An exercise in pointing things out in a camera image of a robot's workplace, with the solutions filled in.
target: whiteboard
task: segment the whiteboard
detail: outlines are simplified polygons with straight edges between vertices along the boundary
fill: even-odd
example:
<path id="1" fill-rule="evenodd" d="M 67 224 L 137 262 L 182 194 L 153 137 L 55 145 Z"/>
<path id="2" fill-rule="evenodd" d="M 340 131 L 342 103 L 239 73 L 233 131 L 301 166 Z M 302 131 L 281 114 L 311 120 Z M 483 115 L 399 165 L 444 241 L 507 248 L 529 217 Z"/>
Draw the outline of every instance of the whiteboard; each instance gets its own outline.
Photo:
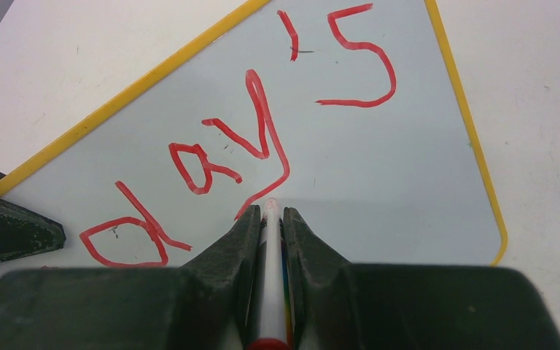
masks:
<path id="1" fill-rule="evenodd" d="M 505 227 L 434 1 L 265 2 L 0 181 L 67 237 L 0 275 L 180 266 L 269 197 L 353 262 L 500 259 Z"/>

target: white table surface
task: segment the white table surface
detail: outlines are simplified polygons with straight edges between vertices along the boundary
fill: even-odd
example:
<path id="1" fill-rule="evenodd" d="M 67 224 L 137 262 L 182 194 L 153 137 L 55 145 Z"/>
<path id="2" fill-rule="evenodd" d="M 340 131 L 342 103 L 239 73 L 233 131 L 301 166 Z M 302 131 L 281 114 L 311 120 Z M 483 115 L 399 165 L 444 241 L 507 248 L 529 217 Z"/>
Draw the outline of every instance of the white table surface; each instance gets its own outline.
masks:
<path id="1" fill-rule="evenodd" d="M 14 1 L 0 25 L 0 171 L 241 0 Z M 439 0 L 510 243 L 560 329 L 560 1 Z"/>

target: marker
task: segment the marker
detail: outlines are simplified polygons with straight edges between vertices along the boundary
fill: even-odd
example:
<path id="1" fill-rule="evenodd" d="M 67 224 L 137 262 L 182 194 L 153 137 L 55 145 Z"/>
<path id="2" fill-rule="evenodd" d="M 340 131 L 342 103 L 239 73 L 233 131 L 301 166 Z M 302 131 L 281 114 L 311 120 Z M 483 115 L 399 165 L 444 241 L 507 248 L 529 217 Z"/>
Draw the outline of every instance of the marker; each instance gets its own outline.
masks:
<path id="1" fill-rule="evenodd" d="M 292 319 L 278 202 L 263 209 L 256 270 L 248 315 L 247 350 L 290 350 Z"/>

